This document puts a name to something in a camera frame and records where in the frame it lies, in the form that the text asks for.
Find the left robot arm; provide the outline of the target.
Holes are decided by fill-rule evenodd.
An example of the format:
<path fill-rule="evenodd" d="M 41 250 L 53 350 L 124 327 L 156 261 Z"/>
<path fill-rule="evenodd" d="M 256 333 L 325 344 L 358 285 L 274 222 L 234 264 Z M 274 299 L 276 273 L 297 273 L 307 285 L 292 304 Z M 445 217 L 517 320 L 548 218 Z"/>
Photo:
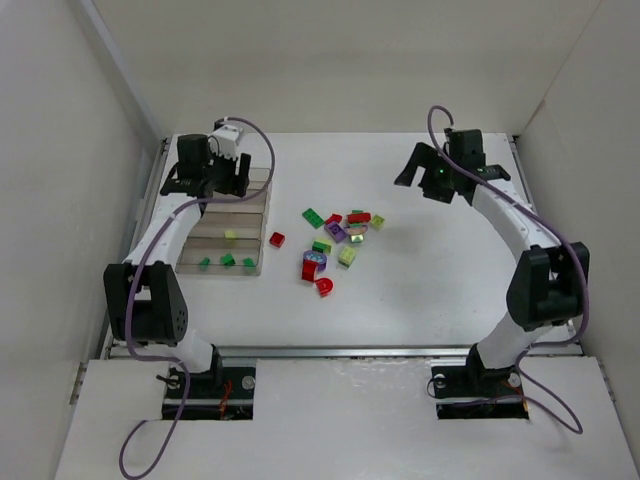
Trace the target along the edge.
<path fill-rule="evenodd" d="M 152 219 L 137 246 L 103 274 L 107 311 L 115 339 L 149 346 L 154 356 L 181 360 L 192 373 L 211 368 L 214 347 L 188 327 L 188 307 L 175 267 L 204 201 L 216 193 L 242 198 L 249 185 L 251 156 L 239 151 L 243 130 L 231 125 L 212 133 L 177 138 L 171 167 Z"/>

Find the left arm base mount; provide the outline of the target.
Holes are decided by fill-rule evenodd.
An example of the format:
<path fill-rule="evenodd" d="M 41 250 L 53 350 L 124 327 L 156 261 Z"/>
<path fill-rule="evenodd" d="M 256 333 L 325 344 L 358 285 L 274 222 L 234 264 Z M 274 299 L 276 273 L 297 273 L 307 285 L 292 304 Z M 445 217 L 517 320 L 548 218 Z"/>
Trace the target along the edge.
<path fill-rule="evenodd" d="M 171 366 L 167 374 L 158 375 L 156 379 L 165 384 L 161 418 L 174 420 L 186 392 L 185 374 L 179 368 Z M 252 420 L 255 387 L 255 362 L 227 360 L 215 348 L 210 368 L 191 374 L 190 389 L 180 419 Z"/>

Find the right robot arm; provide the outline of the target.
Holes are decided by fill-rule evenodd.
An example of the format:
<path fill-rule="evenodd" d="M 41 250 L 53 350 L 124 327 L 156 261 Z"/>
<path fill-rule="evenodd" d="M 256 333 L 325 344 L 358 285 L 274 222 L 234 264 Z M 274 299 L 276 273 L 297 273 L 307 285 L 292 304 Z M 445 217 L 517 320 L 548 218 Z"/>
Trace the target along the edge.
<path fill-rule="evenodd" d="M 508 377 L 518 356 L 549 330 L 584 313 L 590 251 L 582 242 L 562 242 L 516 192 L 509 173 L 487 164 L 480 131 L 448 128 L 445 135 L 443 151 L 417 143 L 394 183 L 409 187 L 419 176 L 417 185 L 428 199 L 449 204 L 463 197 L 516 261 L 507 312 L 471 347 L 464 367 L 470 382 L 486 386 Z"/>

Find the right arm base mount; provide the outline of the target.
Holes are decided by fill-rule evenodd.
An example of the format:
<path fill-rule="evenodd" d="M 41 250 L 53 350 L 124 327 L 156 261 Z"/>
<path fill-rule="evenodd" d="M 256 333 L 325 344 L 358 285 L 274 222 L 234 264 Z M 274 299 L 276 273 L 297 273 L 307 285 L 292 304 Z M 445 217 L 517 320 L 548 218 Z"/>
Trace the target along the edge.
<path fill-rule="evenodd" d="M 462 362 L 434 360 L 427 394 L 439 420 L 528 420 L 522 380 L 514 366 L 487 370 L 472 347 Z"/>

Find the long red lego brick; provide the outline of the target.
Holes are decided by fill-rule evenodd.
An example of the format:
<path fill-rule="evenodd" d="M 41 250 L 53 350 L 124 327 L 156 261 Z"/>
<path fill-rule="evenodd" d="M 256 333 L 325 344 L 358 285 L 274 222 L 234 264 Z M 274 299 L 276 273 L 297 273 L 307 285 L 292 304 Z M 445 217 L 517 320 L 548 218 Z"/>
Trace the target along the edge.
<path fill-rule="evenodd" d="M 362 224 L 368 223 L 371 220 L 371 214 L 369 212 L 353 212 L 346 217 L 349 224 Z"/>

